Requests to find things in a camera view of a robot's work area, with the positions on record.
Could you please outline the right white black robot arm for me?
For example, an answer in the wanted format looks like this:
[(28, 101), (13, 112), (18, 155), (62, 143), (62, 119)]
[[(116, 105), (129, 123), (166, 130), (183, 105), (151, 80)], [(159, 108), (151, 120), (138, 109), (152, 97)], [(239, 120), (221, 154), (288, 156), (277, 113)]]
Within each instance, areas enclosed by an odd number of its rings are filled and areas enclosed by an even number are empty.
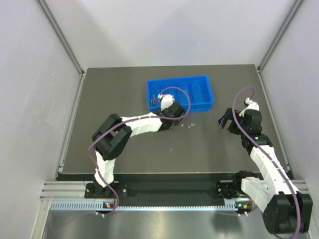
[(303, 234), (310, 227), (313, 201), (292, 183), (278, 161), (270, 139), (262, 134), (259, 105), (251, 98), (242, 111), (228, 108), (218, 124), (239, 135), (243, 148), (257, 165), (262, 178), (242, 170), (235, 174), (235, 192), (246, 194), (261, 210), (267, 231), (273, 235)]

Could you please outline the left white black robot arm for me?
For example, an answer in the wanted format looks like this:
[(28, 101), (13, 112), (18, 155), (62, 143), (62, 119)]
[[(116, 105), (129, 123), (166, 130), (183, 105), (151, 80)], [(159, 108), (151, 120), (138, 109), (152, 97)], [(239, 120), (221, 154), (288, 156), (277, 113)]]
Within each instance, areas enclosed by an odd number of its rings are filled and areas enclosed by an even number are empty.
[(170, 94), (162, 97), (160, 108), (139, 117), (120, 117), (110, 115), (92, 136), (89, 147), (96, 153), (96, 172), (91, 191), (107, 195), (114, 182), (115, 160), (124, 151), (129, 139), (143, 133), (166, 131), (179, 124), (188, 113), (182, 105), (175, 102)]

